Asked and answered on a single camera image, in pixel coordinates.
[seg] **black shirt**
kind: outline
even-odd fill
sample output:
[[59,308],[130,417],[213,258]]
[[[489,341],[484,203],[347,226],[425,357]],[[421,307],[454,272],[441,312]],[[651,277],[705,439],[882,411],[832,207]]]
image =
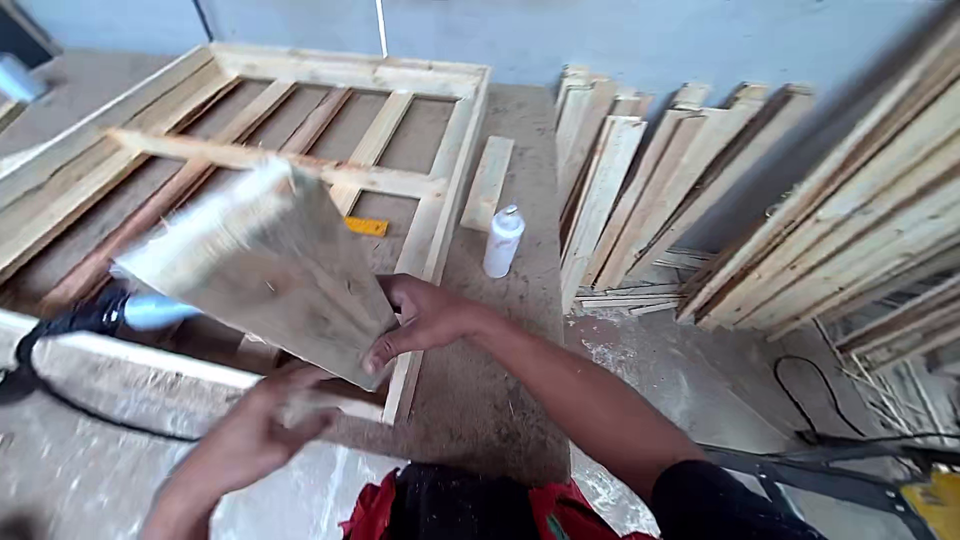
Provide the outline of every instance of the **black shirt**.
[[[442,465],[411,464],[396,479],[391,538],[540,538],[529,488]],[[650,509],[664,540],[826,540],[706,461],[684,461],[654,484]]]

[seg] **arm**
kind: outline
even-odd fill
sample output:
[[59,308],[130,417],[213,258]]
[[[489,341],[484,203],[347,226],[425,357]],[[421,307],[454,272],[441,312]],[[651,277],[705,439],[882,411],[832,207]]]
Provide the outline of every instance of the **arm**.
[[160,487],[142,538],[207,538],[210,516],[221,497],[279,469],[330,427],[337,409],[316,411],[291,428],[277,420],[293,392],[328,377],[322,369],[302,367],[282,371],[254,386]]
[[464,337],[517,377],[584,452],[647,503],[670,465],[703,452],[628,384],[593,362],[536,337],[481,304],[405,275],[381,278],[401,328],[373,344],[368,369],[407,351]]

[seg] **light blue wall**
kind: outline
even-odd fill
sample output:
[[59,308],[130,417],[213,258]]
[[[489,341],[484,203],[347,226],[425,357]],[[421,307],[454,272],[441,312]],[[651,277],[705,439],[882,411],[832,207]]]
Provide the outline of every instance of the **light blue wall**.
[[[18,0],[67,46],[176,53],[204,40],[189,0]],[[830,93],[929,0],[383,0],[391,54],[494,66],[550,85],[586,63],[664,95],[686,81],[713,103],[744,80]],[[373,0],[201,0],[218,39],[379,52]]]

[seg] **white plastic bottle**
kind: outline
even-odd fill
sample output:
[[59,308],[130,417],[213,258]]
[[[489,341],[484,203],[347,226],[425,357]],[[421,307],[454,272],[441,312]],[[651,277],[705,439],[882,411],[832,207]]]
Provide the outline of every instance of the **white plastic bottle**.
[[483,257],[484,273],[491,278],[507,275],[525,227],[526,223],[516,205],[509,205],[493,216],[487,236],[487,253]]

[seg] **person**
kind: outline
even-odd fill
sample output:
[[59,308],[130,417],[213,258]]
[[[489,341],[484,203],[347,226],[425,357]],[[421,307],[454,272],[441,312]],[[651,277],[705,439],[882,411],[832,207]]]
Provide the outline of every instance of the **person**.
[[[647,503],[664,539],[823,538],[707,462],[683,431],[603,367],[438,286],[406,275],[380,283],[399,309],[400,327],[374,342],[364,358],[368,371],[407,351],[466,339],[517,377],[570,440]],[[291,428],[275,419],[291,392],[324,376],[321,369],[300,368],[251,389],[161,486],[142,537],[206,538],[221,497],[282,467],[335,421],[336,410]],[[354,540],[617,537],[572,480],[531,489],[427,464],[367,485],[342,527]]]

